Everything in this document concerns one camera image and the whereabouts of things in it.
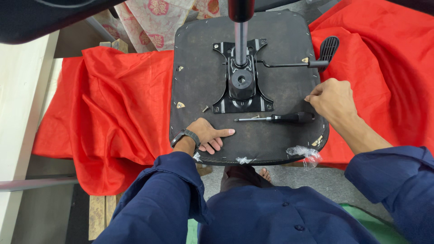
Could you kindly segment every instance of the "black metal mounting plate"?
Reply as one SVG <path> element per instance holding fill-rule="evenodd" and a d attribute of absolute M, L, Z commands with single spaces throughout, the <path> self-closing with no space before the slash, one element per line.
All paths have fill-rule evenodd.
<path fill-rule="evenodd" d="M 268 112 L 274 110 L 273 100 L 267 98 L 259 88 L 258 72 L 256 71 L 256 53 L 266 44 L 267 39 L 248 41 L 247 64 L 244 67 L 238 67 L 235 64 L 235 43 L 213 43 L 213 49 L 221 53 L 226 59 L 226 88 L 222 97 L 213 104 L 213 113 Z M 252 80 L 247 79 L 248 82 L 245 84 L 233 82 L 233 76 L 241 72 L 250 73 Z"/>

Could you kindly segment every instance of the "plastic wrap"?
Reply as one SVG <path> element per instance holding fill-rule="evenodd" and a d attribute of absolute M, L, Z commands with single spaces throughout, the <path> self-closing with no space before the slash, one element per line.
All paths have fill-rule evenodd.
<path fill-rule="evenodd" d="M 198 161 L 198 162 L 202 162 L 202 160 L 200 160 L 200 157 L 201 157 L 201 155 L 200 155 L 198 152 L 196 152 L 196 154 L 193 156 L 193 158 L 194 158 L 196 161 Z"/>
<path fill-rule="evenodd" d="M 248 164 L 252 161 L 255 161 L 256 158 L 255 159 L 247 159 L 247 157 L 244 157 L 244 158 L 236 158 L 235 160 L 237 160 L 242 165 L 242 164 Z"/>
<path fill-rule="evenodd" d="M 292 148 L 288 148 L 286 153 L 293 155 L 303 155 L 305 158 L 303 159 L 304 170 L 310 170 L 315 168 L 319 162 L 322 161 L 321 155 L 319 152 L 312 148 L 307 148 L 303 146 L 295 146 Z"/>

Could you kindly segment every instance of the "leg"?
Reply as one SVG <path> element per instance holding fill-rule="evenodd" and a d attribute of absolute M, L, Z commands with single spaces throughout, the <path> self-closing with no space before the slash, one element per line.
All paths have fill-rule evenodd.
<path fill-rule="evenodd" d="M 257 174 L 252 166 L 241 165 L 224 167 L 220 192 L 246 185 L 254 185 L 259 188 L 273 187 L 273 184 Z"/>

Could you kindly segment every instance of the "rolled sleeve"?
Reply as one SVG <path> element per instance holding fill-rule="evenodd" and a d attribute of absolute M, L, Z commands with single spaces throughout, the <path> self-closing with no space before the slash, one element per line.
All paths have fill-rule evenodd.
<path fill-rule="evenodd" d="M 153 167 L 142 171 L 122 195 L 113 213 L 112 220 L 137 195 L 146 181 L 156 172 L 171 173 L 189 183 L 191 186 L 189 218 L 194 218 L 196 221 L 204 224 L 210 223 L 211 218 L 207 212 L 207 205 L 204 200 L 204 184 L 197 172 L 195 162 L 185 152 L 172 152 L 161 155 L 154 161 Z"/>
<path fill-rule="evenodd" d="M 348 164 L 345 177 L 372 203 L 379 203 L 409 178 L 421 165 L 434 169 L 426 147 L 400 146 L 360 153 Z"/>

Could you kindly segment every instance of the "wristwatch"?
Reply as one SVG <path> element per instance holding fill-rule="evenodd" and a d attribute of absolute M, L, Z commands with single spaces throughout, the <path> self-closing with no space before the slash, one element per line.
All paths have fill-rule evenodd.
<path fill-rule="evenodd" d="M 199 140 L 199 137 L 198 137 L 194 132 L 189 131 L 189 130 L 187 130 L 187 129 L 182 129 L 182 130 L 181 130 L 181 131 L 180 131 L 180 132 L 175 136 L 175 138 L 173 138 L 173 140 L 170 142 L 170 146 L 171 146 L 172 148 L 174 148 L 175 145 L 176 145 L 176 143 L 178 143 L 178 141 L 181 140 L 181 138 L 182 138 L 183 136 L 185 136 L 185 135 L 190 136 L 190 137 L 194 140 L 194 142 L 196 143 L 196 148 L 194 149 L 194 153 L 193 153 L 193 155 L 195 155 L 196 152 L 197 152 L 197 150 L 199 149 L 199 146 L 201 145 L 201 141 Z"/>

